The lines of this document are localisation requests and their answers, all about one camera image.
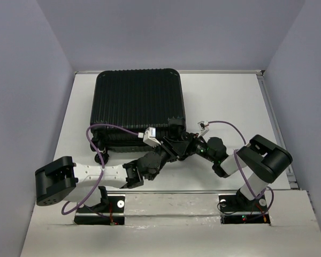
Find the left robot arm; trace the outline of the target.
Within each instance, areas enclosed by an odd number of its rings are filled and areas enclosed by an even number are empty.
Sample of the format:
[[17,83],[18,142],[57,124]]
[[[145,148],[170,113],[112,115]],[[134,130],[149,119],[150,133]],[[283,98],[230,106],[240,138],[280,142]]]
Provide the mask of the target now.
[[63,200],[85,203],[98,187],[132,189],[145,180],[154,180],[167,162],[184,155],[185,136],[163,137],[160,144],[143,157],[116,166],[75,163],[63,156],[35,171],[36,203],[49,206]]

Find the black hard-shell suitcase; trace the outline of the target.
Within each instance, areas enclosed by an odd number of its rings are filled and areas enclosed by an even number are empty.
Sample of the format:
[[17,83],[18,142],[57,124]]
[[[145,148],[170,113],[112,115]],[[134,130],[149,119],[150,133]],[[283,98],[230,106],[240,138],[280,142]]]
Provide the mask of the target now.
[[103,71],[95,82],[90,123],[91,150],[148,152],[137,137],[148,127],[157,140],[180,139],[186,115],[180,74],[175,69]]

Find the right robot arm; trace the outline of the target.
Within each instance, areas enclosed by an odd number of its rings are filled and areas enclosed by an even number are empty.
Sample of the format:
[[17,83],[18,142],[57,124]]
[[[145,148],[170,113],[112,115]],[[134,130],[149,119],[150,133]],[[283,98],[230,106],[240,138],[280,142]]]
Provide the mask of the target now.
[[181,160],[197,154],[213,163],[215,174],[228,178],[237,171],[244,179],[244,185],[235,194],[232,205],[247,210],[255,204],[272,184],[292,163],[291,154],[284,148],[257,134],[249,143],[227,154],[227,148],[221,138],[212,137],[204,141],[193,133],[183,133],[180,142],[186,143]]

